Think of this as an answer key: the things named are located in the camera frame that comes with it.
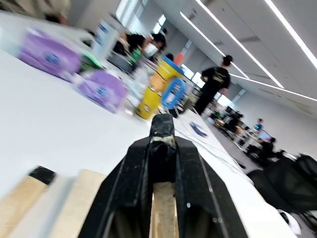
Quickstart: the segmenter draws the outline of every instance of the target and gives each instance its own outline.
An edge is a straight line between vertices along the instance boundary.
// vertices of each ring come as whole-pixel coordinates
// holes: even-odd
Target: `blue sticker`
[[[44,53],[44,59],[49,63],[55,64],[55,65],[59,64],[59,58],[53,53]]]
[[[99,24],[99,28],[105,33],[108,32],[108,30],[104,26],[102,26],[101,24]]]
[[[105,88],[97,89],[96,93],[101,97],[106,97],[108,95],[108,91]]]
[[[102,38],[98,33],[96,33],[96,35],[95,35],[95,40],[96,40],[97,44],[103,46]]]

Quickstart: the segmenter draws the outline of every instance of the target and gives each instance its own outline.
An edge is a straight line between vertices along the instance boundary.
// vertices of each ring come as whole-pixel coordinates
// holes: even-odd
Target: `white cable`
[[[176,114],[177,114],[179,120],[181,121],[182,125],[184,126],[184,128],[185,128],[195,139],[197,139],[199,142],[203,143],[203,144],[201,144],[201,143],[195,141],[195,143],[196,143],[197,145],[199,145],[200,147],[202,147],[203,149],[205,149],[206,151],[208,151],[209,153],[211,153],[211,154],[212,154],[213,156],[215,156],[217,159],[221,160],[221,161],[222,161],[231,171],[233,171],[235,174],[238,174],[238,175],[242,176],[244,179],[248,180],[250,183],[253,184],[253,182],[251,181],[251,179],[250,179],[249,177],[247,177],[247,176],[239,169],[239,168],[240,168],[240,165],[238,164],[237,161],[235,161],[235,159],[233,159],[229,154],[227,154],[227,153],[225,153],[225,152],[219,150],[219,149],[216,148],[216,147],[213,147],[213,146],[207,144],[206,142],[204,142],[204,141],[202,141],[200,138],[198,138],[193,132],[191,132],[191,131],[185,126],[184,122],[182,121],[182,118],[179,116],[179,113],[178,113],[177,108],[174,107],[174,109],[175,109],[175,111],[176,111]],[[182,134],[183,136],[185,136],[187,139],[193,141],[193,138],[191,138],[191,137],[189,137],[188,135],[182,133],[180,130],[177,130],[177,129],[175,129],[175,130],[176,130],[177,132],[179,132],[180,134]],[[228,156],[231,158],[231,160],[237,165],[237,167],[232,166],[232,164],[228,163],[225,159],[223,159],[223,158],[220,157],[219,155],[215,154],[215,153],[214,153],[213,151],[211,151],[210,149],[206,148],[205,145],[208,146],[208,147],[212,147],[212,148],[214,148],[214,149],[217,149],[217,150],[221,151],[222,153],[228,155]]]

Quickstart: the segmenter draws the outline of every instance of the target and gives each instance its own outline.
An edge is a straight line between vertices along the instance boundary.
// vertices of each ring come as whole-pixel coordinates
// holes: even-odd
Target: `black clamp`
[[[101,184],[79,238],[149,238],[153,184],[174,182],[180,238],[247,238],[225,183],[169,114],[153,118]]]

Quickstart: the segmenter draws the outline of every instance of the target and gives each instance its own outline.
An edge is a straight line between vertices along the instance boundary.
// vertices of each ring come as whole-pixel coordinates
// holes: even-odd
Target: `white table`
[[[239,140],[242,138],[243,135],[237,136],[237,137],[234,139],[234,141],[233,141],[233,143],[234,143],[240,150],[245,151],[249,145],[252,145],[252,144],[254,144],[255,142],[259,144],[258,138],[256,138],[255,136],[253,136],[252,134],[250,134],[250,133],[247,132],[246,130],[244,130],[243,133],[248,136],[247,141],[245,141],[245,143],[244,143],[243,146],[240,146],[239,143],[238,143]]]

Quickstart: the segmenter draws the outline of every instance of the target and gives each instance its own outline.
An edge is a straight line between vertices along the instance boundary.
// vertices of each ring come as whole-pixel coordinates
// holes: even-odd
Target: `blue lid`
[[[171,61],[169,58],[167,58],[166,56],[162,56],[162,59],[169,64],[169,66],[171,66],[173,69],[175,69],[178,73],[180,73],[181,75],[184,75],[184,71],[178,67],[173,61]]]

